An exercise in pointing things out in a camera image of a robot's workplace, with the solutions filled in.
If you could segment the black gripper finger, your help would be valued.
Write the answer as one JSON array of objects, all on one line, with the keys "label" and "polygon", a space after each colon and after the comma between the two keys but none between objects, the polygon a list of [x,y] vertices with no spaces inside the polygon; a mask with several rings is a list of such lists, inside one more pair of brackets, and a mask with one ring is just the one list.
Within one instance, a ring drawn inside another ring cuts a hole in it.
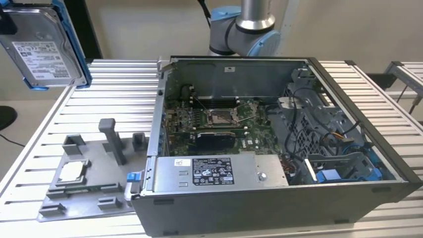
[{"label": "black gripper finger", "polygon": [[0,9],[0,34],[1,35],[15,35],[16,34],[16,24],[8,13]]}]

